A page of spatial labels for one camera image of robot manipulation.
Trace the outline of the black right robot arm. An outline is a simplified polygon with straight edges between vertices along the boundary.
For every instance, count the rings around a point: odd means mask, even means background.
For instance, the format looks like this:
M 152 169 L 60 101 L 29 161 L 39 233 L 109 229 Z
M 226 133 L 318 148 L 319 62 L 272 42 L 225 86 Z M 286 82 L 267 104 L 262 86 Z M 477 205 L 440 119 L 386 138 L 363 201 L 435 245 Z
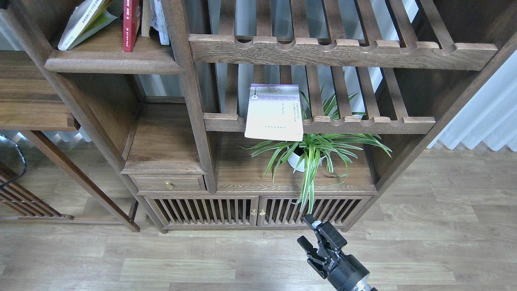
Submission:
M 338 291 L 376 290 L 367 283 L 369 271 L 353 255 L 345 255 L 341 251 L 347 240 L 329 221 L 322 223 L 311 214 L 307 214 L 303 221 L 314 231 L 319 249 L 313 247 L 305 236 L 300 236 L 297 242 L 308 256 L 308 264 L 323 279 Z

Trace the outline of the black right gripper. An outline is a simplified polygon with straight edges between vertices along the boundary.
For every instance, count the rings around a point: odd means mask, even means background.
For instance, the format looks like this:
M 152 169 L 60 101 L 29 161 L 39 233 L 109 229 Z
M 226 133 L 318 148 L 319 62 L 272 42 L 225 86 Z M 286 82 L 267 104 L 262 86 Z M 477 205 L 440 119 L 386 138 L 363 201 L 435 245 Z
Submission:
M 330 222 L 322 223 L 312 214 L 305 215 L 303 221 L 314 231 L 319 246 L 315 248 L 305 236 L 297 239 L 309 265 L 338 291 L 368 291 L 369 271 L 353 255 L 341 251 L 347 245 L 342 234 Z

